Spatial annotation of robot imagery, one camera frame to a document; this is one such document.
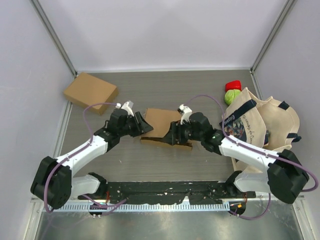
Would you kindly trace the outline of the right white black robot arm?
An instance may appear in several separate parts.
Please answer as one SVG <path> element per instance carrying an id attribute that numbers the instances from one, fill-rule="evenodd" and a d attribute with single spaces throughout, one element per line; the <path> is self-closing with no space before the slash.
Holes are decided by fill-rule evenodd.
<path id="1" fill-rule="evenodd" d="M 292 151 L 268 150 L 224 135 L 222 130 L 213 128 L 201 112 L 191 114 L 188 120 L 172 121 L 164 136 L 164 142 L 172 146 L 184 145 L 187 141 L 198 141 L 211 153 L 237 159 L 259 170 L 236 172 L 225 186 L 226 193 L 233 198 L 244 192 L 264 192 L 293 204 L 310 179 Z"/>

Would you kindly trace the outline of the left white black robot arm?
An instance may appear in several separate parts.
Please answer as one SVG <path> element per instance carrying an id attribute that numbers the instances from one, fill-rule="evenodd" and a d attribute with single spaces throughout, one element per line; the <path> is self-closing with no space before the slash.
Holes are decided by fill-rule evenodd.
<path id="1" fill-rule="evenodd" d="M 107 192 L 102 184 L 104 178 L 92 173 L 84 177 L 75 177 L 75 174 L 95 158 L 109 152 L 122 137 L 138 137 L 153 129 L 140 112 L 130 114 L 125 109 L 115 109 L 104 126 L 85 143 L 57 158 L 43 158 L 30 192 L 43 200 L 48 213 L 61 208 L 71 197 L 90 194 L 97 200 L 102 199 Z"/>

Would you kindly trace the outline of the brown cardboard box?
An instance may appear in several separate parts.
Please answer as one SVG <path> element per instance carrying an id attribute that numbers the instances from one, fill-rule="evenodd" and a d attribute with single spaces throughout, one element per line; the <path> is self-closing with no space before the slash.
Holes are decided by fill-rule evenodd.
<path id="1" fill-rule="evenodd" d="M 103 115 L 107 110 L 106 103 L 113 103 L 119 93 L 118 87 L 88 73 L 80 73 L 63 91 L 65 98 L 71 103 Z"/>
<path id="2" fill-rule="evenodd" d="M 153 130 L 140 137 L 141 144 L 148 144 L 155 147 L 175 148 L 185 151 L 191 151 L 193 149 L 191 141 L 184 144 L 171 145 L 171 141 L 168 143 L 164 139 L 165 135 L 170 130 L 171 122 L 176 122 L 181 119 L 181 115 L 177 110 L 147 108 L 144 119 L 153 127 Z"/>

